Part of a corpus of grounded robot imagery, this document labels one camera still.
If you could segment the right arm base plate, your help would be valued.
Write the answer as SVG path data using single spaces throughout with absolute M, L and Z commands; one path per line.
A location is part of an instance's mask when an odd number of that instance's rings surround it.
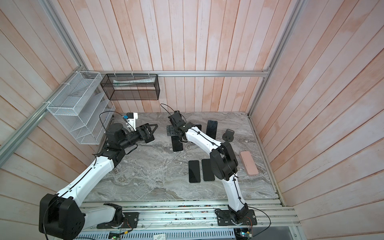
M 256 226 L 257 219 L 253 210 L 248 210 L 246 213 L 235 214 L 231 210 L 215 209 L 217 223 L 219 226 Z

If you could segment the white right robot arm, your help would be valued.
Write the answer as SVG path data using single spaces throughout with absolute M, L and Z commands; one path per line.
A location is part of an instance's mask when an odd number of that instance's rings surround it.
M 190 142 L 197 145 L 209 155 L 213 174 L 222 181 L 227 197 L 231 221 L 239 225 L 246 217 L 249 208 L 244 200 L 237 176 L 238 160 L 229 142 L 219 142 L 183 119 L 169 117 L 171 124 L 167 131 L 172 139 L 173 151 L 183 150 L 183 143 Z

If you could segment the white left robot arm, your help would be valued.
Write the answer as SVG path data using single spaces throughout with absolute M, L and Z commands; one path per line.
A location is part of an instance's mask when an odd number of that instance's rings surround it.
M 157 124 L 144 124 L 130 132 L 121 123 L 111 124 L 106 130 L 106 145 L 87 169 L 56 194 L 46 194 L 41 199 L 39 231 L 45 236 L 73 240 L 82 230 L 96 225 L 122 227 L 125 216 L 119 205 L 104 204 L 86 212 L 80 207 L 100 180 L 121 162 L 125 150 L 140 141 L 154 141 L 157 128 Z

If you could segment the dark phone front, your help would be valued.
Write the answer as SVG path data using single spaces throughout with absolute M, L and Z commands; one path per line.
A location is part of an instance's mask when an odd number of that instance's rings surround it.
M 197 160 L 189 161 L 189 182 L 190 183 L 200 183 L 201 174 L 200 174 L 200 162 Z

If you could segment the grey round stand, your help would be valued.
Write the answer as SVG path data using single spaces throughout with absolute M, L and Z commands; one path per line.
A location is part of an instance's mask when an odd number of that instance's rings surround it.
M 222 139 L 225 142 L 232 142 L 234 140 L 235 131 L 226 129 L 226 132 L 222 135 Z

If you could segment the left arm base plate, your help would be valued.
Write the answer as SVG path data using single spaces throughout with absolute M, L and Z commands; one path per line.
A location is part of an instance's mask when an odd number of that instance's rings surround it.
M 97 229 L 119 229 L 121 227 L 135 229 L 138 220 L 139 212 L 122 212 L 118 217 L 114 217 L 112 221 L 98 224 Z

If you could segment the purple phone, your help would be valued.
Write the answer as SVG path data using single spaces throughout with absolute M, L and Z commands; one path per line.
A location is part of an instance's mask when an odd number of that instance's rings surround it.
M 183 151 L 183 143 L 181 141 L 181 138 L 178 136 L 172 136 L 172 148 L 173 152 L 180 152 Z

